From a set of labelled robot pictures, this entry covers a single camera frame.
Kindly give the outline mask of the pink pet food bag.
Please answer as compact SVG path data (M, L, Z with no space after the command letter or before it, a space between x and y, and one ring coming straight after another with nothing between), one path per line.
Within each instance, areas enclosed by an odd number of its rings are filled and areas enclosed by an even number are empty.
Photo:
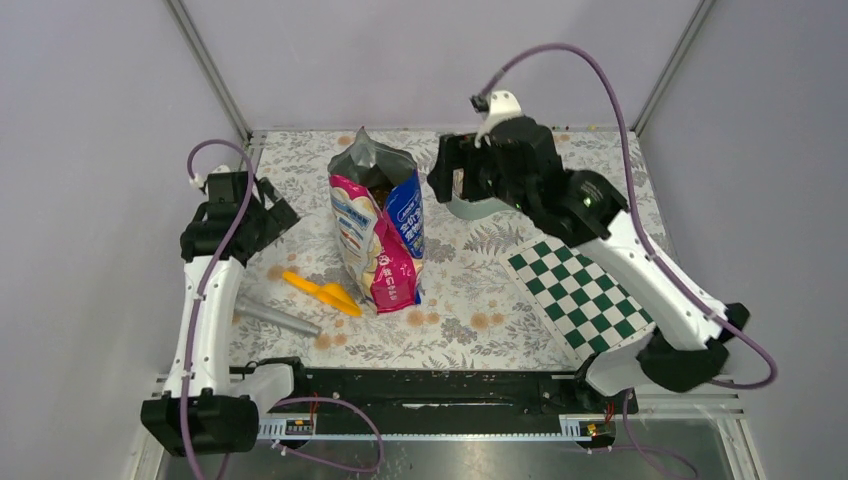
M360 128L327 173L343 264L378 313L421 303L424 202L412 155Z

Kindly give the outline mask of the orange plastic scoop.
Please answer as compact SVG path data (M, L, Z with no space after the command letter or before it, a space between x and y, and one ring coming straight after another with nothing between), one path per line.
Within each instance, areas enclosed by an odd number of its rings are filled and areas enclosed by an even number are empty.
M300 291L346 315L352 317L362 315L362 309L340 284L316 284L290 271L285 271L282 278Z

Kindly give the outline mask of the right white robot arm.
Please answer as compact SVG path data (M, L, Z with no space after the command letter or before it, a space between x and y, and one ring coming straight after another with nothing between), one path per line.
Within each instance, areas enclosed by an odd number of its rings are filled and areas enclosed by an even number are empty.
M650 238L641 239L625 197L601 174L564 167L552 132L530 117L506 120L477 141L472 134L440 136L427 176L436 200L453 197L463 173L462 199L497 199L526 215L542 232L598 264L655 323L647 339L591 355L578 371L575 402L597 412L613 395L644 384L684 393L716 384L729 358L726 344L749 318L740 303L706 295L688 298L684 277Z

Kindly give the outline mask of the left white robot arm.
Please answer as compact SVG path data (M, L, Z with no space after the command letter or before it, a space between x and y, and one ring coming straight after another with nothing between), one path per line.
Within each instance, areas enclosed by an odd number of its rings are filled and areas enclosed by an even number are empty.
M261 178L244 216L237 215L248 174L213 173L207 199L180 236L184 307L179 346L159 399L143 402L142 424L172 456L251 450L259 419L278 403L296 411L310 385L297 375L297 359L260 362L232 381L229 329L248 260L299 220L272 183Z

